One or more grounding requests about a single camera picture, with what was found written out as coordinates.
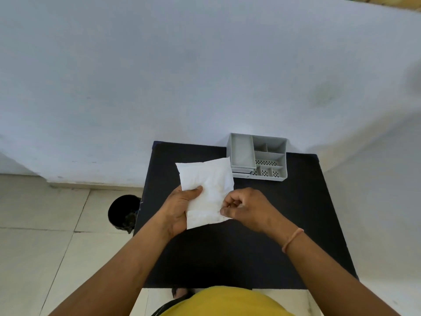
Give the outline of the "person's right hand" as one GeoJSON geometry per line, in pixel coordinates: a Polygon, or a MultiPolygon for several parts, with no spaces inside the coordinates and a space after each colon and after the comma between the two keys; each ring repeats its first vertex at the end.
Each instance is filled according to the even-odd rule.
{"type": "Polygon", "coordinates": [[[228,193],[222,207],[244,207],[244,218],[235,219],[255,232],[264,233],[273,238],[280,226],[282,214],[259,190],[247,187],[228,193]]]}

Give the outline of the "person's left hand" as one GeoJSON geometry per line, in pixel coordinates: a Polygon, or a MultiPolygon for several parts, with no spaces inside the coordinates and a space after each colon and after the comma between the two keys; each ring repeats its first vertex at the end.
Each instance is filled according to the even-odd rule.
{"type": "Polygon", "coordinates": [[[174,238],[187,229],[189,203],[182,201],[182,186],[178,186],[171,192],[158,211],[169,239],[174,238]]]}

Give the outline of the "person's right forearm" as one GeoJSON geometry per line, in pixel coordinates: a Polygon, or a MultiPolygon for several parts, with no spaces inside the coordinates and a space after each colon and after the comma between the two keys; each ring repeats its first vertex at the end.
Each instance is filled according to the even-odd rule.
{"type": "MultiPolygon", "coordinates": [[[[297,228],[287,222],[273,238],[283,246],[297,228]]],[[[324,316],[400,316],[304,232],[291,242],[286,255],[324,316]]]]}

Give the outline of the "person's left forearm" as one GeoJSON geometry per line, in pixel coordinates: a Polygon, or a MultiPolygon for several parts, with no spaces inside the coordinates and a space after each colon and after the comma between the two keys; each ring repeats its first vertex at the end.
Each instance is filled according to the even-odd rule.
{"type": "Polygon", "coordinates": [[[156,214],[49,316],[129,316],[173,235],[168,221],[156,214]]]}

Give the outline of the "black table mat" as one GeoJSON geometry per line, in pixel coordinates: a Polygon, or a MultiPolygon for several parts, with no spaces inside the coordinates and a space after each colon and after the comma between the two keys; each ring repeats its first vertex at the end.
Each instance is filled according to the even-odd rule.
{"type": "MultiPolygon", "coordinates": [[[[154,141],[134,235],[180,185],[176,163],[226,156],[225,147],[154,141]]],[[[261,191],[286,218],[358,278],[318,156],[287,153],[287,179],[234,178],[235,188],[261,191]]],[[[189,229],[173,238],[150,272],[145,288],[306,289],[281,247],[234,220],[189,229]]]]}

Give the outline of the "grey plastic compartment organizer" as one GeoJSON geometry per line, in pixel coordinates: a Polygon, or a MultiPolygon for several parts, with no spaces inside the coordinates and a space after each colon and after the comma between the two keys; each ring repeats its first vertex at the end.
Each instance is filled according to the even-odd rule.
{"type": "Polygon", "coordinates": [[[288,139],[230,133],[227,157],[234,178],[284,181],[287,179],[288,139]]]}

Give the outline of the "orange wrist thread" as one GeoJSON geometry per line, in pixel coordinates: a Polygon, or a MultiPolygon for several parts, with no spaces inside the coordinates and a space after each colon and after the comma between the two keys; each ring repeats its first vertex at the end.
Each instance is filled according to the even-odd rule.
{"type": "Polygon", "coordinates": [[[285,244],[282,246],[282,252],[285,254],[287,252],[288,246],[291,244],[291,242],[301,233],[303,233],[304,230],[302,228],[297,228],[287,239],[285,244]]]}

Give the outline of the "black waste bin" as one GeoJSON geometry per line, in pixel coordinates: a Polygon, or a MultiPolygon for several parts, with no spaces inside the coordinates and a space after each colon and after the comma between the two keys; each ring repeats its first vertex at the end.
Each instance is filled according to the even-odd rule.
{"type": "Polygon", "coordinates": [[[118,230],[131,234],[135,228],[141,206],[141,198],[135,195],[123,195],[113,201],[108,209],[109,223],[118,230]]]}

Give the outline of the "yellow shirt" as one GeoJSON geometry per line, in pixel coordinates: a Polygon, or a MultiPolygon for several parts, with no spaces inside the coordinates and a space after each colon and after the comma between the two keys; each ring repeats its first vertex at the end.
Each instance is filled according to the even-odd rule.
{"type": "Polygon", "coordinates": [[[176,303],[160,316],[295,316],[274,299],[237,287],[210,287],[176,303]]]}

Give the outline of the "person's dark sandal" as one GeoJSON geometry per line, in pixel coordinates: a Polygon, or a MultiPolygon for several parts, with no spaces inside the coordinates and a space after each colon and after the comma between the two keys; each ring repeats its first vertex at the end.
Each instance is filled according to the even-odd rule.
{"type": "Polygon", "coordinates": [[[184,296],[187,296],[187,298],[192,297],[192,295],[195,294],[194,289],[190,289],[190,288],[177,288],[177,287],[173,287],[171,289],[171,293],[173,296],[173,299],[179,299],[182,298],[184,296]]]}

